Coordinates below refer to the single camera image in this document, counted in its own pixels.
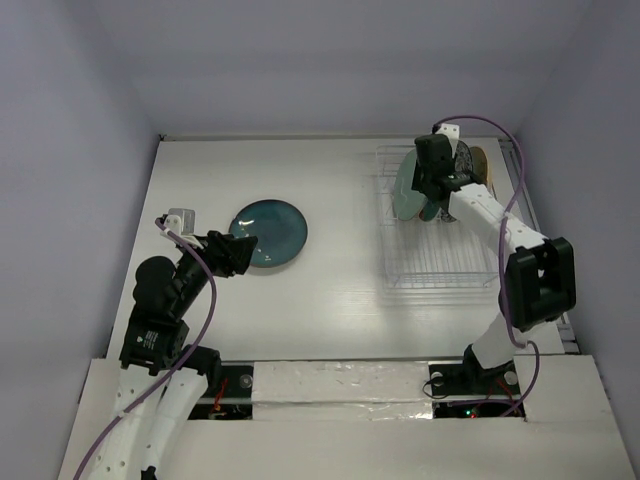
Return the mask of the dark teal plate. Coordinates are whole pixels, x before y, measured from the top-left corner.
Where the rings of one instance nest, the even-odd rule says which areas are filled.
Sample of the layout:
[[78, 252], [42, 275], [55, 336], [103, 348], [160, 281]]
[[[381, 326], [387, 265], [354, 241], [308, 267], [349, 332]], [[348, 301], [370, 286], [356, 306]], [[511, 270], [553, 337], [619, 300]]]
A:
[[294, 205], [264, 199], [243, 207], [233, 218], [229, 233], [235, 238], [256, 237], [250, 265], [276, 268], [294, 260], [308, 238], [308, 224]]

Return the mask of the light green plate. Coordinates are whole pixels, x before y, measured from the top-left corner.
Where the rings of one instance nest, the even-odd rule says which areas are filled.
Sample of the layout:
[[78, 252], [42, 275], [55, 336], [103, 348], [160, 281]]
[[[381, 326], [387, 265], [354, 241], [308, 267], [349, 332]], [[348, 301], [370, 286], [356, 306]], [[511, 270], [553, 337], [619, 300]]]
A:
[[426, 203], [426, 197], [412, 188], [416, 160], [416, 150], [412, 149], [405, 155], [396, 171], [393, 210], [396, 218], [401, 221], [414, 218]]

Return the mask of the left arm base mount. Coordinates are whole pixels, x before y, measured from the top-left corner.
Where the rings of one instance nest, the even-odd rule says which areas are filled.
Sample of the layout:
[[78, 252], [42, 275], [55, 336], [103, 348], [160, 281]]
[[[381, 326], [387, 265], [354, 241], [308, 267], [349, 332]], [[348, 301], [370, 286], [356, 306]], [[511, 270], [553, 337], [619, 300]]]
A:
[[222, 376], [193, 407], [189, 420], [251, 420], [253, 363], [223, 363]]

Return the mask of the blue white patterned plate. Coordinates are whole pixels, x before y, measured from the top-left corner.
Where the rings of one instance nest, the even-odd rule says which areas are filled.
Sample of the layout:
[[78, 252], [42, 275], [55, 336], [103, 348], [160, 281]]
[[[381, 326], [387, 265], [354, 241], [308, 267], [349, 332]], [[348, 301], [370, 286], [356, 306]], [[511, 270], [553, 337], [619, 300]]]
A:
[[[462, 140], [458, 141], [456, 154], [454, 159], [454, 168], [456, 172], [472, 173], [473, 159], [469, 146]], [[456, 219], [448, 212], [440, 210], [439, 219], [445, 223], [454, 223]]]

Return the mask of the yellow brown plate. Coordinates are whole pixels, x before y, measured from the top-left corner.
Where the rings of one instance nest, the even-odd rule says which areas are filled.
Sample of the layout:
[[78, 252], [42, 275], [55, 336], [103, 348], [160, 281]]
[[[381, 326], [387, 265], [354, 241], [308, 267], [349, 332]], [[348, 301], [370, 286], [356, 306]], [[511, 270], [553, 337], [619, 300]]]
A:
[[492, 172], [489, 159], [485, 151], [479, 146], [469, 148], [472, 160], [472, 175], [489, 191], [493, 190]]

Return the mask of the white foam block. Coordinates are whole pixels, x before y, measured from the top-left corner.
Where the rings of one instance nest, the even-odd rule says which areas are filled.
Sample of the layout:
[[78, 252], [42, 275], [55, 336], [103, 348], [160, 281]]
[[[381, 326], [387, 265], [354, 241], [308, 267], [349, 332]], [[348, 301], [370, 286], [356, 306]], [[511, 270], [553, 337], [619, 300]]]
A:
[[254, 365], [256, 421], [431, 420], [429, 366], [416, 361], [277, 361]]

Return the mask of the red and teal plate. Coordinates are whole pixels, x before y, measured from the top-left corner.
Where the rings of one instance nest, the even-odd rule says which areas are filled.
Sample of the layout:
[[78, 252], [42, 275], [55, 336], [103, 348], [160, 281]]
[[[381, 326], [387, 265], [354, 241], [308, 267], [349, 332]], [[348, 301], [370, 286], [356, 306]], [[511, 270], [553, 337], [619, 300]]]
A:
[[419, 212], [419, 219], [423, 222], [430, 222], [436, 219], [441, 211], [437, 203], [427, 201]]

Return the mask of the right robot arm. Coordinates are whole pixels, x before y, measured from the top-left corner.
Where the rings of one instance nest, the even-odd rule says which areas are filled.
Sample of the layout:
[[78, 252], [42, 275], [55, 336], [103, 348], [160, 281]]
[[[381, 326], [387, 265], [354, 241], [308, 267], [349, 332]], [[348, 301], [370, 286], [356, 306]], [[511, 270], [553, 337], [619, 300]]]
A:
[[412, 189], [437, 203], [497, 256], [499, 313], [466, 348], [460, 368], [462, 384], [482, 392], [516, 351], [531, 345], [532, 335], [542, 325], [575, 307], [574, 250], [565, 238], [550, 239], [523, 223], [477, 175], [456, 170], [453, 130], [445, 124], [414, 140]]

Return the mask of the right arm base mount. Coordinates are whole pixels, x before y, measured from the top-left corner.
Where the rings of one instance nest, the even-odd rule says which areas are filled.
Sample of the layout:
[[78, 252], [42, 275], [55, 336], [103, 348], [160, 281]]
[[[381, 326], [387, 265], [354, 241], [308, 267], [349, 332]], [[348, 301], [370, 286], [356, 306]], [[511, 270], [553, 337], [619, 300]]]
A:
[[422, 392], [432, 400], [436, 418], [525, 418], [513, 359], [485, 369], [472, 346], [460, 360], [430, 362]]

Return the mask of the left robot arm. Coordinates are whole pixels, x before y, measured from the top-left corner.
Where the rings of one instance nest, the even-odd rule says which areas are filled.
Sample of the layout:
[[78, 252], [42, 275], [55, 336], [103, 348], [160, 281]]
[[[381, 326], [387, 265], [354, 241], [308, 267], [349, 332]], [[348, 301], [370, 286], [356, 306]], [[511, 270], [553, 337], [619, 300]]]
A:
[[257, 239], [161, 232], [181, 257], [154, 256], [136, 270], [111, 419], [77, 467], [77, 479], [162, 478], [197, 401], [224, 386], [219, 352], [200, 344], [213, 317], [189, 342], [184, 316], [216, 278], [246, 272]]

